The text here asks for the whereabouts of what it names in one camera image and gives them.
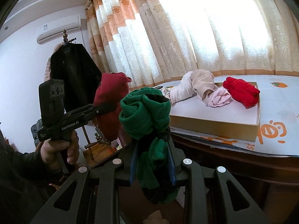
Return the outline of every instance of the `white wall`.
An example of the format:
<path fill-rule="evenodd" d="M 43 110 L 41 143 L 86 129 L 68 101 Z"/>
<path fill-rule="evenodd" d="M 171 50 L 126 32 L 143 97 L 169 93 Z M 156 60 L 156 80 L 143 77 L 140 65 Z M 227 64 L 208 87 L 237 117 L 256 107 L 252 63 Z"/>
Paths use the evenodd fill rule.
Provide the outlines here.
<path fill-rule="evenodd" d="M 77 38 L 91 55 L 84 6 L 77 6 L 49 14 L 20 28 L 0 44 L 0 128 L 4 137 L 14 143 L 20 152 L 35 150 L 31 126 L 40 116 L 38 86 L 44 82 L 48 58 L 62 36 L 39 45 L 36 28 L 58 18 L 80 14 L 82 29 L 68 33 L 68 38 Z M 87 126 L 88 134 L 95 140 L 94 127 Z M 81 129 L 77 130 L 80 147 L 86 139 Z"/>

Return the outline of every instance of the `hand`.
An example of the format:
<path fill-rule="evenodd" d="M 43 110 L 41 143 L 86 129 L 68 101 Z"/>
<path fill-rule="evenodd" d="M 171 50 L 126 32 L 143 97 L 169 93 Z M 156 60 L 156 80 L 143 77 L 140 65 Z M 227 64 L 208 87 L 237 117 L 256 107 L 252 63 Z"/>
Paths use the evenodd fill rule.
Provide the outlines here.
<path fill-rule="evenodd" d="M 58 171 L 61 169 L 56 153 L 67 148 L 68 163 L 75 164 L 79 158 L 79 137 L 76 131 L 71 133 L 71 142 L 64 140 L 46 140 L 41 147 L 40 155 L 48 169 Z"/>

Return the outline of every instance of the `green cloth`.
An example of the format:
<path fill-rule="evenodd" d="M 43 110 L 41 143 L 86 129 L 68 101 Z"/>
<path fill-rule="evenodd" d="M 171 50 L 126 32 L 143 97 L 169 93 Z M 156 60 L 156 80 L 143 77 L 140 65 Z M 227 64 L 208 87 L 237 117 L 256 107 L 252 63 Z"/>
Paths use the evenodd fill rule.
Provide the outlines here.
<path fill-rule="evenodd" d="M 127 134 L 137 140 L 152 133 L 153 130 L 157 133 L 163 132 L 169 125 L 171 104 L 160 90 L 149 87 L 134 90 L 121 100 L 120 105 L 122 112 L 119 115 L 119 120 Z M 138 144 L 150 144 L 150 146 L 148 151 L 144 151 L 138 156 L 137 179 L 141 188 L 157 189 L 160 184 L 154 171 L 161 167 L 167 168 L 168 142 L 155 137 L 152 142 L 142 140 Z M 171 202 L 176 196 L 177 189 L 167 194 L 167 197 L 161 202 Z"/>
<path fill-rule="evenodd" d="M 158 89 L 144 87 L 130 92 L 121 100 L 119 121 L 127 134 L 137 140 L 153 129 L 164 131 L 170 122 L 170 101 L 155 102 L 145 94 L 163 95 Z"/>
<path fill-rule="evenodd" d="M 160 186 L 153 170 L 167 164 L 167 142 L 155 138 L 148 152 L 143 152 L 137 162 L 136 175 L 142 188 L 155 189 Z"/>

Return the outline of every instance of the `screw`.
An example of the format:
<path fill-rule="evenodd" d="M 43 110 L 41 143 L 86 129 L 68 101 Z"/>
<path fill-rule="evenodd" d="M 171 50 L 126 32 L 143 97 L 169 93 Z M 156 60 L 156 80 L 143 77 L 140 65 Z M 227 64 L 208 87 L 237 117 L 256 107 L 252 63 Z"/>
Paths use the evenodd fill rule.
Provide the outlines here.
<path fill-rule="evenodd" d="M 225 167 L 223 167 L 223 166 L 219 166 L 219 167 L 217 168 L 217 171 L 220 172 L 220 173 L 225 173 L 226 169 L 225 169 Z"/>
<path fill-rule="evenodd" d="M 87 167 L 85 166 L 79 167 L 78 171 L 79 173 L 85 173 L 87 171 Z"/>
<path fill-rule="evenodd" d="M 185 158 L 185 159 L 183 160 L 183 163 L 184 163 L 184 164 L 187 164 L 187 165 L 190 165 L 190 164 L 192 163 L 192 160 L 189 159 L 189 158 Z"/>
<path fill-rule="evenodd" d="M 119 159 L 119 158 L 115 158 L 115 159 L 113 159 L 113 164 L 115 164 L 115 165 L 117 165 L 117 164 L 121 164 L 121 159 Z"/>

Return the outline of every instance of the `orange print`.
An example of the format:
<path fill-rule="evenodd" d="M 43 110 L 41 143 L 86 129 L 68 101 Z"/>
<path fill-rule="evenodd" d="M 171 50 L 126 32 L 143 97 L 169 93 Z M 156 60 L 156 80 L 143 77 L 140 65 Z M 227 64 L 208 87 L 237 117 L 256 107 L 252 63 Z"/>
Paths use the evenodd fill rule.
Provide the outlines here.
<path fill-rule="evenodd" d="M 223 137 L 223 136 L 219 136 L 219 137 L 205 137 L 205 136 L 202 136 L 202 138 L 210 140 L 210 141 L 220 140 L 221 143 L 229 144 L 229 145 L 232 145 L 233 143 L 237 143 L 238 142 L 237 140 L 231 140 L 231 141 L 224 140 L 224 139 L 231 139 L 231 138 L 229 138 L 229 137 Z"/>
<path fill-rule="evenodd" d="M 282 82 L 272 82 L 271 83 L 274 87 L 288 87 L 286 84 L 282 83 Z"/>
<path fill-rule="evenodd" d="M 259 139 L 260 144 L 263 145 L 264 142 L 263 142 L 261 127 L 258 128 L 258 139 Z"/>
<path fill-rule="evenodd" d="M 245 145 L 247 145 L 247 149 L 254 151 L 255 145 L 249 143 L 245 143 Z"/>
<path fill-rule="evenodd" d="M 269 124 L 264 124 L 261 126 L 261 130 L 258 132 L 258 139 L 260 144 L 263 144 L 262 136 L 273 139 L 278 136 L 286 136 L 286 126 L 282 122 L 274 122 L 273 120 L 269 121 Z"/>

